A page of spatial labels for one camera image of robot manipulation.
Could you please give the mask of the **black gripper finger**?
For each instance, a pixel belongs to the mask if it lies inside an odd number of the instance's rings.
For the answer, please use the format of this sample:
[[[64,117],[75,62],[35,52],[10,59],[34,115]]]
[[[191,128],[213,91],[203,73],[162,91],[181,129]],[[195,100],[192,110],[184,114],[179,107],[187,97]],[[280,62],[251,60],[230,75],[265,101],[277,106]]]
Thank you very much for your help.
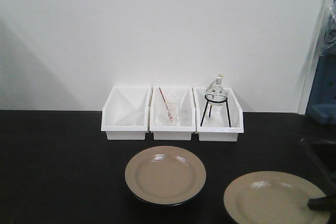
[[[313,211],[335,211],[335,199],[335,194],[321,198],[312,198],[308,200],[307,206]]]

